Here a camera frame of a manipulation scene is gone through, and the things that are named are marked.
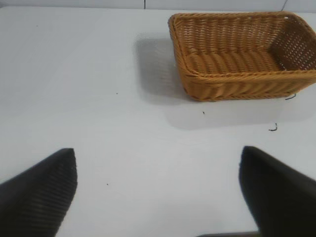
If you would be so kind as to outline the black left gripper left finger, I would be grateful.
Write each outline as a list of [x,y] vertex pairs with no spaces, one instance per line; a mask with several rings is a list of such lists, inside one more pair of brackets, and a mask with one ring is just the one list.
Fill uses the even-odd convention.
[[0,185],[2,237],[54,237],[78,185],[74,149],[64,148]]

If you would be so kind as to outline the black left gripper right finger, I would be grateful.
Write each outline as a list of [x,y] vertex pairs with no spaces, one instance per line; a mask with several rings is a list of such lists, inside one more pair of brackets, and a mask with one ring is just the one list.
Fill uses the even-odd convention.
[[242,150],[239,184],[263,237],[316,235],[316,182],[252,146]]

